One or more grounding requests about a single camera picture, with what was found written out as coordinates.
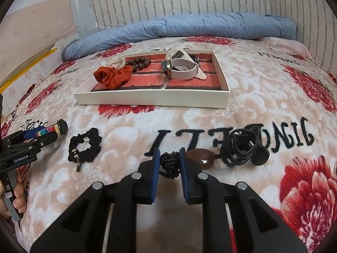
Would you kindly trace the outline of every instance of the yellow strip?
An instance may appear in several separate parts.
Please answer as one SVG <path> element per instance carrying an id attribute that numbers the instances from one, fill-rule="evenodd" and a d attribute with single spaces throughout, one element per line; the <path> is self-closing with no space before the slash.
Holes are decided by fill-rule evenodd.
<path id="1" fill-rule="evenodd" d="M 39 58 L 37 58 L 34 62 L 32 62 L 28 67 L 26 67 L 21 73 L 19 73 L 17 76 L 13 77 L 11 80 L 6 82 L 1 88 L 0 88 L 0 93 L 3 93 L 4 90 L 9 87 L 13 82 L 15 82 L 17 79 L 19 79 L 23 74 L 25 74 L 28 70 L 30 70 L 33 66 L 35 66 L 37 63 L 42 61 L 44 58 L 49 56 L 50 54 L 53 54 L 57 48 L 54 48 L 45 54 L 41 55 Z"/>

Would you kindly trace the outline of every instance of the bed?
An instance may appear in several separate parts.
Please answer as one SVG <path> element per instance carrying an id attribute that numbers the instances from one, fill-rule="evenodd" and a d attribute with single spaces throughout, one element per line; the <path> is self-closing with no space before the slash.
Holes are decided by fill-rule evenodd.
<path id="1" fill-rule="evenodd" d="M 76 103 L 73 93 L 113 56 L 173 47 L 214 51 L 231 90 L 227 109 Z M 229 168 L 217 159 L 207 172 L 221 182 L 248 183 L 309 252 L 337 219 L 337 85 L 304 56 L 257 40 L 211 36 L 123 44 L 63 63 L 36 82 L 4 121 L 1 135 L 61 118 L 69 125 L 67 136 L 43 148 L 24 176 L 28 209 L 16 235 L 26 250 L 93 182 L 119 182 L 154 147 L 162 153 L 206 148 L 219 158 L 224 136 L 252 124 L 261 127 L 268 162 Z M 92 127 L 103 137 L 102 150 L 78 173 L 68 161 L 69 141 Z M 202 251 L 202 209 L 185 204 L 180 178 L 160 177 L 156 202 L 139 206 L 137 242 L 137 252 Z"/>

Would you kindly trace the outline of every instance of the orange scrunchie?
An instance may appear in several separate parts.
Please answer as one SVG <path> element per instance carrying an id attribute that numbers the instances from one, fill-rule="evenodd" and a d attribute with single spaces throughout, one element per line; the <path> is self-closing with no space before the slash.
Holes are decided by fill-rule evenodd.
<path id="1" fill-rule="evenodd" d="M 94 72 L 94 76 L 97 82 L 103 83 L 110 90 L 114 90 L 130 79 L 132 71 L 132 66 L 124 66 L 121 69 L 101 66 Z"/>

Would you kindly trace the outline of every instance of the brown oval bead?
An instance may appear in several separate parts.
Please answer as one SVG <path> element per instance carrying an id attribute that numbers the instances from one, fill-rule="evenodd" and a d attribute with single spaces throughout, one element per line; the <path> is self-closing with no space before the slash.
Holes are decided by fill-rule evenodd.
<path id="1" fill-rule="evenodd" d="M 215 161 L 215 155 L 212 151 L 203 148 L 192 149 L 186 152 L 186 158 L 190 161 L 196 161 L 202 169 L 209 169 Z"/>
<path id="2" fill-rule="evenodd" d="M 143 65 L 144 65 L 145 68 L 147 68 L 147 67 L 149 67 L 150 64 L 149 64 L 149 62 L 147 60 L 145 60 L 144 63 L 143 63 Z"/>
<path id="3" fill-rule="evenodd" d="M 138 67 L 139 70 L 144 69 L 144 65 L 143 65 L 142 63 L 139 63 L 139 64 L 137 65 L 137 67 Z"/>

